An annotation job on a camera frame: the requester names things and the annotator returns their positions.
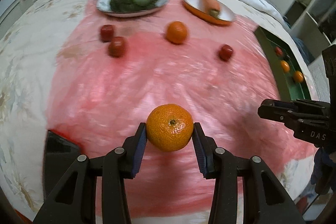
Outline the white patterned plate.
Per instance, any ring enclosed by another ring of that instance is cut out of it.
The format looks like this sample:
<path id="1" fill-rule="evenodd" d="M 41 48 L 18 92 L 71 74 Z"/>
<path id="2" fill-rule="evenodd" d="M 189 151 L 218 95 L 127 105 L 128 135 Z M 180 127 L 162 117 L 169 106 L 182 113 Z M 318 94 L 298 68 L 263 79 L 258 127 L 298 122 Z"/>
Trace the white patterned plate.
<path id="1" fill-rule="evenodd" d="M 116 18 L 135 18 L 150 15 L 163 9 L 169 0 L 135 0 L 131 3 L 117 3 L 116 0 L 98 0 L 96 8 L 103 14 Z"/>

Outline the green tray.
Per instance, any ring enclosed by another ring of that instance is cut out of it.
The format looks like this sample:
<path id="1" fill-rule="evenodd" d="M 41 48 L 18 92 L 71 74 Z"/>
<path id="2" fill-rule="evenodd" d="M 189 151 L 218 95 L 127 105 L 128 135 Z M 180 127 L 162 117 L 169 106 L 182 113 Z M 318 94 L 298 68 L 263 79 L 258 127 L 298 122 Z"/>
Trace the green tray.
<path id="1" fill-rule="evenodd" d="M 290 46 L 278 36 L 262 27 L 254 31 L 276 81 L 278 93 L 283 101 L 310 100 L 310 92 L 305 79 L 301 82 L 294 75 L 302 72 Z"/>

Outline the orange rimmed plate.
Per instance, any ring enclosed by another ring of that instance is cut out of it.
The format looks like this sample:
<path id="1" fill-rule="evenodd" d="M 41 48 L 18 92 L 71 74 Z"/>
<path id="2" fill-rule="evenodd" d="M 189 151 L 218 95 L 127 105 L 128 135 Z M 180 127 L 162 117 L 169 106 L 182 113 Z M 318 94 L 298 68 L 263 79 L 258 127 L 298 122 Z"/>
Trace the orange rimmed plate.
<path id="1" fill-rule="evenodd" d="M 225 26 L 236 20 L 235 14 L 217 0 L 183 0 L 183 6 L 207 23 Z"/>

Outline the pink plastic sheet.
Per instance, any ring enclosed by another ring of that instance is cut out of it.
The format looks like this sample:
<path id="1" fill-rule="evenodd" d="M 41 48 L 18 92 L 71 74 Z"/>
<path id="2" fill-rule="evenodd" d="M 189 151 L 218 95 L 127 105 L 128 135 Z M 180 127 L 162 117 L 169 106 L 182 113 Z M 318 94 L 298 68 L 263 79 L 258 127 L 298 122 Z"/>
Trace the pink plastic sheet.
<path id="1" fill-rule="evenodd" d="M 257 114 L 264 99 L 278 98 L 278 90 L 254 35 L 255 22 L 238 16 L 229 26 L 208 24 L 188 12 L 182 0 L 169 0 L 150 16 L 113 19 L 100 13 L 96 2 L 87 0 L 83 19 L 56 56 L 49 129 L 98 157 L 122 145 L 154 108 L 174 103 L 232 154 L 260 156 L 291 197 L 302 193 L 315 148 Z M 174 21 L 188 29 L 183 44 L 165 39 Z M 100 38 L 105 24 L 114 25 L 114 37 L 126 39 L 122 57 L 109 56 L 112 40 Z M 218 56 L 223 44 L 234 50 L 229 61 Z"/>

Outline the blue folded towel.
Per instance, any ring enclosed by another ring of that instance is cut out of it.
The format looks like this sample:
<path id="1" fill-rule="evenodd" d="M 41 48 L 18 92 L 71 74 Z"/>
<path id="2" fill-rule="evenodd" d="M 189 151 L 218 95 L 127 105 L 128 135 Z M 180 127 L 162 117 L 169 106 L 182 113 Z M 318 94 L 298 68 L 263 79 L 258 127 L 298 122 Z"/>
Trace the blue folded towel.
<path id="1" fill-rule="evenodd" d="M 303 60 L 305 61 L 306 65 L 310 65 L 314 60 L 314 56 L 311 54 L 310 50 L 304 44 L 304 42 L 299 38 L 293 38 L 294 43 L 296 44 Z"/>

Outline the carrot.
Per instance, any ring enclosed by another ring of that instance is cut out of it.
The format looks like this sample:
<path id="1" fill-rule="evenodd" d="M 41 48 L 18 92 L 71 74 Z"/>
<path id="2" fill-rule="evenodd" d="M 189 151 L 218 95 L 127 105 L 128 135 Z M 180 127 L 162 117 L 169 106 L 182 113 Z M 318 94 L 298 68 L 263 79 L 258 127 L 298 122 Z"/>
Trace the carrot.
<path id="1" fill-rule="evenodd" d="M 214 18 L 218 18 L 221 6 L 217 0 L 202 0 L 204 11 Z"/>

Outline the small red fruit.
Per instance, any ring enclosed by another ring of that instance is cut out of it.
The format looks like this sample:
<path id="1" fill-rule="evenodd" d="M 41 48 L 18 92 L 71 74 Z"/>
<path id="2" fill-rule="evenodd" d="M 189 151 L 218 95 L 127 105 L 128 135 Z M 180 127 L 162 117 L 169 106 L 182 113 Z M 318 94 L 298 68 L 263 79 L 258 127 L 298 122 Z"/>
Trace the small red fruit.
<path id="1" fill-rule="evenodd" d="M 105 24 L 100 28 L 100 38 L 103 42 L 110 42 L 114 37 L 114 25 Z"/>
<path id="2" fill-rule="evenodd" d="M 112 57 L 122 57 L 126 52 L 126 39 L 116 36 L 108 46 L 108 54 Z"/>

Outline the yellow orange with stem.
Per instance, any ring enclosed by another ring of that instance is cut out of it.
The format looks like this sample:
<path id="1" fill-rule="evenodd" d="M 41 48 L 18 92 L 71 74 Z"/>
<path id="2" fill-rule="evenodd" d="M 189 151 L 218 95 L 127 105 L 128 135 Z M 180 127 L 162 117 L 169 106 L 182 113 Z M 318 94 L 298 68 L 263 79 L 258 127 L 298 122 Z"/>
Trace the yellow orange with stem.
<path id="1" fill-rule="evenodd" d="M 303 83 L 305 80 L 303 74 L 300 71 L 295 71 L 292 74 L 292 78 L 295 83 Z"/>

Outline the floral bed sheet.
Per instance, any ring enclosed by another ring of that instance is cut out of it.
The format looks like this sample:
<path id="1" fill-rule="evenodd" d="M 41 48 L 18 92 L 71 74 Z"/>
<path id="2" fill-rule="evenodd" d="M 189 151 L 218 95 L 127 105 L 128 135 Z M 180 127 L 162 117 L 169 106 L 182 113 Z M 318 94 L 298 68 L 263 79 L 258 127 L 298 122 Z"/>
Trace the floral bed sheet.
<path id="1" fill-rule="evenodd" d="M 282 24 L 239 0 L 219 0 L 289 45 Z M 34 219 L 43 203 L 43 153 L 56 56 L 84 17 L 87 0 L 37 0 L 1 39 L 1 188 Z"/>

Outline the large tangerine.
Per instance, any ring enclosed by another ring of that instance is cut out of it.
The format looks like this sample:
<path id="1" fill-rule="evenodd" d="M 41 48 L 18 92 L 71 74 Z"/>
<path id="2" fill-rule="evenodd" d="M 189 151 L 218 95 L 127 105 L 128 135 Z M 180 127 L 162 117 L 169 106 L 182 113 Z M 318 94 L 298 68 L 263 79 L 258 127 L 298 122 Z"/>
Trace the large tangerine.
<path id="1" fill-rule="evenodd" d="M 188 37 L 186 25 L 180 21 L 174 21 L 168 24 L 165 39 L 173 44 L 183 44 Z"/>

